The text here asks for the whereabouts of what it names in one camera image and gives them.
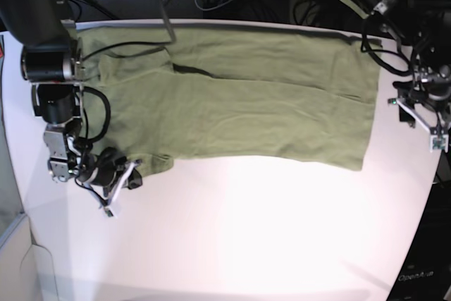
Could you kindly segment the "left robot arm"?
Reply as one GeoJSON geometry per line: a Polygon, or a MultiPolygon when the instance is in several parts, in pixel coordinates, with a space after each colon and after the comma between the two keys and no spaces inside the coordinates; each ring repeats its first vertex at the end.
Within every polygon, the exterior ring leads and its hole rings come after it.
{"type": "Polygon", "coordinates": [[[450,0],[339,0],[362,17],[361,51],[401,77],[400,121],[450,135],[450,0]]]}

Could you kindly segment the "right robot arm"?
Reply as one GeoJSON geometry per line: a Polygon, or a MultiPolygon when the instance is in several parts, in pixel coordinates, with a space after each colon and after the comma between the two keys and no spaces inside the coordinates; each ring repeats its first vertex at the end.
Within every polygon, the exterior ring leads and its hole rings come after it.
{"type": "Polygon", "coordinates": [[[123,188],[142,184],[140,161],[114,147],[92,153],[106,134],[111,105],[84,84],[82,41],[67,0],[1,0],[1,22],[22,44],[20,72],[32,85],[32,107],[47,126],[44,143],[54,180],[74,180],[99,201],[108,217],[123,188]]]}

